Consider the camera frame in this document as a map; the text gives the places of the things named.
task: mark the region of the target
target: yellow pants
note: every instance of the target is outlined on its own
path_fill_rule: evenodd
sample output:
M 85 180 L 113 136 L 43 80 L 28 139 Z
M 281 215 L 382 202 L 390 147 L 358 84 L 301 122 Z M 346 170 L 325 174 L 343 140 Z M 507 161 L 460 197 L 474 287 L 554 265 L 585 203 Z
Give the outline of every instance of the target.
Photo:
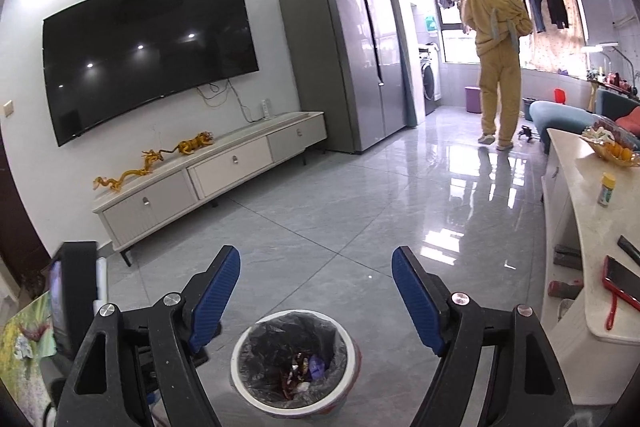
M 500 87 L 500 134 L 498 145 L 508 145 L 513 138 L 520 115 L 520 91 L 522 74 L 520 56 L 507 38 L 497 47 L 480 57 L 480 81 L 482 101 L 482 133 L 495 134 L 495 114 Z

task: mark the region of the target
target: doorway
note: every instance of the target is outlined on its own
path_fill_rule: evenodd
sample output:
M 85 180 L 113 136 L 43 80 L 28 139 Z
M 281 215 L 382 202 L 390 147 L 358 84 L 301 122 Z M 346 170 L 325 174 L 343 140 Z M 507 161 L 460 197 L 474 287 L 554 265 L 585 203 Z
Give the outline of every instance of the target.
M 15 187 L 0 132 L 0 257 L 18 285 L 50 262 Z

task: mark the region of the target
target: red phone case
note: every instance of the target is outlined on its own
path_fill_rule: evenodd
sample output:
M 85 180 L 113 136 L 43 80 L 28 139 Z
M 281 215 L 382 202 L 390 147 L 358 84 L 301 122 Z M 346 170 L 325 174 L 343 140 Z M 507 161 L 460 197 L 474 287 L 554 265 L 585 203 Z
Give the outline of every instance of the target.
M 604 258 L 604 269 L 602 271 L 602 284 L 610 292 L 620 297 L 623 301 L 631 304 L 636 310 L 640 312 L 640 302 L 634 299 L 631 295 L 624 293 L 620 288 L 615 286 L 610 279 L 607 279 L 607 268 L 609 267 L 609 256 Z

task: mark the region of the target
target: black garbage bag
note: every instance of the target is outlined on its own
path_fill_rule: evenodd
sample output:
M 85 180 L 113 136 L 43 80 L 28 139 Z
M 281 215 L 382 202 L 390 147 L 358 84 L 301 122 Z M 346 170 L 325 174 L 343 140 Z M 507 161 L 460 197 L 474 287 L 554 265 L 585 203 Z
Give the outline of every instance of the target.
M 324 375 L 310 376 L 306 391 L 283 391 L 283 378 L 292 369 L 292 360 L 312 356 L 324 362 Z M 334 324 L 303 312 L 292 312 L 256 324 L 240 349 L 238 372 L 247 391 L 263 404 L 278 409 L 306 407 L 331 393 L 347 367 L 347 347 Z

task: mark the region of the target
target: washing machine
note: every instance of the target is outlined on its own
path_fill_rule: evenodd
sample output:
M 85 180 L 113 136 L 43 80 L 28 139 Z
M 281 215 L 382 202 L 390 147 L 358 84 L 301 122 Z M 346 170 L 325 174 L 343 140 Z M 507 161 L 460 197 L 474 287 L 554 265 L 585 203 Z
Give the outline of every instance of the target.
M 424 113 L 435 111 L 440 97 L 440 63 L 436 44 L 420 44 L 420 71 L 422 73 L 422 92 L 424 94 Z

